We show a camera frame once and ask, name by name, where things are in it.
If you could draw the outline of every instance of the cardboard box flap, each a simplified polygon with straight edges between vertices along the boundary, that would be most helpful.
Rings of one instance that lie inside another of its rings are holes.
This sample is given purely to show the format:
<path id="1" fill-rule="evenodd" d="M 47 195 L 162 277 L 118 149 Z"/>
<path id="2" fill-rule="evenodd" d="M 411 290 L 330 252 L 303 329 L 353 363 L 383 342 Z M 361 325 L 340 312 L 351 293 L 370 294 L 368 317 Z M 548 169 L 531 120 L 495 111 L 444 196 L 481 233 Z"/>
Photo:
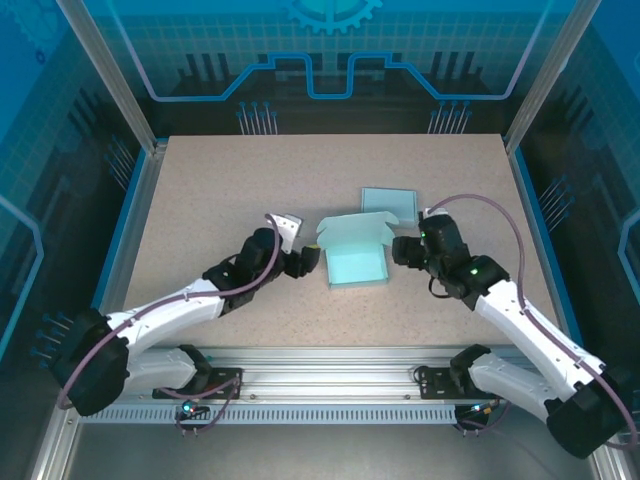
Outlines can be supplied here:
<path id="1" fill-rule="evenodd" d="M 389 224 L 398 223 L 397 217 L 389 212 L 326 217 L 318 225 L 318 245 L 324 250 L 358 244 L 391 245 L 395 234 Z"/>
<path id="2" fill-rule="evenodd" d="M 391 212 L 403 228 L 418 224 L 418 194 L 414 190 L 363 188 L 362 213 Z"/>

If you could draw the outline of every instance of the light blue cardboard box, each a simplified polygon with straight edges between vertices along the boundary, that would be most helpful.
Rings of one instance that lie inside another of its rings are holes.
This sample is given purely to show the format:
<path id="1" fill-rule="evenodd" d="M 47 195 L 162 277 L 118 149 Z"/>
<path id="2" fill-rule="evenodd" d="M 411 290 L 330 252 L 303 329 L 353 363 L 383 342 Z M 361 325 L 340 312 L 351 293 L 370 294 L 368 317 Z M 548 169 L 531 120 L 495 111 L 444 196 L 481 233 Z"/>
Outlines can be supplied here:
<path id="1" fill-rule="evenodd" d="M 418 194 L 414 190 L 393 188 L 363 188 L 362 212 L 391 212 L 402 228 L 418 224 Z"/>
<path id="2" fill-rule="evenodd" d="M 398 219 L 389 212 L 327 217 L 318 225 L 318 245 L 325 251 L 329 288 L 364 287 L 389 280 L 384 246 L 395 234 Z"/>

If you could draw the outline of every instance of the gear logo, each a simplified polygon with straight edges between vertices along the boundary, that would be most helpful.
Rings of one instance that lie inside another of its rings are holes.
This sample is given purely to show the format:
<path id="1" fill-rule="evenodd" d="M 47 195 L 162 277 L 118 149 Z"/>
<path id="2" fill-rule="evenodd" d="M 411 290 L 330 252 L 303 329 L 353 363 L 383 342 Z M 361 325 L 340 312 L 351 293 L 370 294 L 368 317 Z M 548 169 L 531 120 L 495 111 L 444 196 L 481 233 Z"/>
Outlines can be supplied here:
<path id="1" fill-rule="evenodd" d="M 286 0 L 285 8 L 289 20 L 298 20 L 302 28 L 333 35 L 360 28 L 360 21 L 373 18 L 373 9 L 381 6 L 382 0 Z"/>
<path id="2" fill-rule="evenodd" d="M 38 51 L 55 39 L 59 28 L 54 0 L 0 0 L 0 14 L 11 14 Z"/>

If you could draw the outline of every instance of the enclosure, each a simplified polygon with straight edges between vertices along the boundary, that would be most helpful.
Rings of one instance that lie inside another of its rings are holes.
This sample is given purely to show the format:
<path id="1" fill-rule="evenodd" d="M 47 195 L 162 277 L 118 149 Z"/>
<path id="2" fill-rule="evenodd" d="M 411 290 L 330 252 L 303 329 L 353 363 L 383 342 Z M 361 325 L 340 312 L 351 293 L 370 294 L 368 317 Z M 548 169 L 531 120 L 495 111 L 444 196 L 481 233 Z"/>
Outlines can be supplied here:
<path id="1" fill-rule="evenodd" d="M 640 378 L 637 2 L 0 2 L 0 477 L 635 478 L 637 451 L 577 460 L 518 409 L 507 436 L 423 421 L 456 402 L 421 400 L 416 366 L 475 343 L 531 365 L 390 261 L 387 285 L 333 290 L 322 259 L 159 344 L 244 370 L 198 439 L 145 392 L 56 409 L 48 360 L 56 325 L 182 288 L 264 213 L 304 219 L 313 244 L 378 187 L 502 203 L 528 298 Z M 450 212 L 515 276 L 504 220 Z"/>

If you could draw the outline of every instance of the aluminum frame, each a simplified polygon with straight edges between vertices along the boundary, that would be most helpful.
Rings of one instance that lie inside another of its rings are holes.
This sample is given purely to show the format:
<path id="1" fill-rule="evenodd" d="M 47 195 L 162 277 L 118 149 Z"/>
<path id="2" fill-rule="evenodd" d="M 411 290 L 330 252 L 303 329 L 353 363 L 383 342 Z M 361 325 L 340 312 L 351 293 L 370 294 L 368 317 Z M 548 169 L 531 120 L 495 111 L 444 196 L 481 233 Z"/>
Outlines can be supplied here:
<path id="1" fill-rule="evenodd" d="M 138 143 L 145 152 L 153 155 L 157 143 L 153 130 L 87 7 L 82 0 L 56 1 Z"/>
<path id="2" fill-rule="evenodd" d="M 57 1 L 136 138 L 148 155 L 153 156 L 156 151 L 155 136 L 86 7 L 79 0 Z M 509 154 L 515 152 L 515 148 L 557 79 L 564 61 L 568 59 L 575 48 L 599 3 L 600 0 L 579 0 L 569 15 L 549 57 L 507 133 L 507 152 Z M 134 215 L 146 216 L 148 212 L 149 203 L 146 204 L 147 212 L 145 212 L 143 199 L 150 202 L 153 196 L 155 182 L 150 180 L 153 176 L 152 172 L 153 170 L 149 169 L 141 176 L 141 182 L 147 181 L 149 183 L 146 188 L 141 190 L 135 203 L 131 205 L 131 213 Z M 141 225 L 144 225 L 144 222 L 128 222 L 123 232 L 123 241 L 120 244 L 122 253 L 119 251 L 117 255 L 117 262 L 120 264 L 119 268 L 122 268 L 123 276 L 126 276 L 127 264 L 135 261 L 135 253 L 133 252 L 137 252 L 140 237 L 135 234 L 134 230 L 135 228 L 143 228 Z M 130 273 L 126 279 L 111 275 L 103 302 L 105 307 L 109 307 L 108 310 L 113 311 L 120 306 L 118 303 L 122 300 L 122 294 L 119 292 L 122 292 L 122 289 L 126 291 L 125 285 L 128 285 L 129 278 Z M 395 405 L 417 401 L 411 398 L 411 393 L 408 393 L 410 378 L 407 379 L 407 376 L 411 366 L 418 364 L 444 365 L 458 351 L 458 348 L 413 350 L 384 348 L 216 349 L 209 353 L 215 353 L 216 363 L 224 364 L 227 362 L 227 364 L 231 364 L 239 361 L 240 365 L 247 368 L 249 377 L 246 379 L 249 388 L 244 389 L 244 395 L 248 395 L 249 401 L 275 402 L 278 397 L 284 396 L 289 401 L 297 398 L 298 402 L 302 403 L 318 402 L 323 396 L 318 390 L 321 388 L 324 394 L 327 393 L 327 389 L 333 391 L 334 395 L 332 395 L 331 401 L 344 395 L 357 402 L 367 398 L 372 391 L 369 387 L 373 387 L 373 390 L 379 392 L 377 395 L 379 402 L 389 402 L 389 404 Z M 508 356 L 508 352 L 502 351 L 501 355 Z M 518 363 L 517 353 L 510 360 Z M 305 362 L 306 371 L 296 372 L 296 362 L 299 368 L 301 361 Z M 526 363 L 526 360 L 520 357 L 520 363 Z M 381 374 L 384 374 L 386 378 L 386 381 L 382 383 L 380 382 Z M 295 382 L 287 381 L 287 379 L 291 380 L 292 375 L 297 376 L 297 381 L 301 382 L 297 386 Z M 305 384 L 305 381 L 311 381 L 311 385 Z M 138 397 L 138 400 L 144 401 L 144 396 L 143 398 Z M 55 410 L 53 412 L 33 470 L 31 477 L 33 480 L 64 477 L 78 432 L 78 420 L 78 415 L 74 410 L 64 412 Z M 594 478 L 603 480 L 631 478 L 627 475 L 627 472 L 631 472 L 631 467 L 621 452 L 603 447 L 592 456 L 591 462 Z"/>
<path id="3" fill-rule="evenodd" d="M 558 319 L 558 327 L 562 332 L 567 333 L 570 331 L 570 328 L 566 312 L 562 307 L 562 295 L 560 293 L 560 288 L 555 281 L 549 258 L 545 253 L 544 242 L 542 241 L 542 234 L 540 233 L 540 225 L 536 221 L 532 201 L 528 198 L 527 195 L 525 179 L 518 165 L 518 160 L 516 158 L 515 152 L 508 153 L 507 158 L 509 159 L 511 171 L 513 172 L 513 177 L 516 181 L 516 186 L 518 188 L 518 193 L 520 194 L 522 206 L 524 207 L 524 214 L 527 218 L 529 230 L 531 231 L 533 244 L 535 245 L 536 252 L 538 253 L 538 260 L 540 261 L 540 265 L 542 266 L 542 275 L 544 276 L 545 282 L 549 287 L 549 293 L 551 294 L 551 303 L 553 305 L 556 318 Z"/>
<path id="4" fill-rule="evenodd" d="M 505 136 L 507 154 L 515 153 L 566 62 L 591 23 L 601 0 L 577 0 L 527 92 Z"/>
<path id="5" fill-rule="evenodd" d="M 209 423 L 222 405 L 183 425 L 197 428 Z M 175 425 L 175 404 L 110 405 L 100 413 L 83 418 L 85 425 Z M 234 402 L 220 418 L 220 425 L 453 425 L 457 422 L 454 405 L 246 405 Z"/>

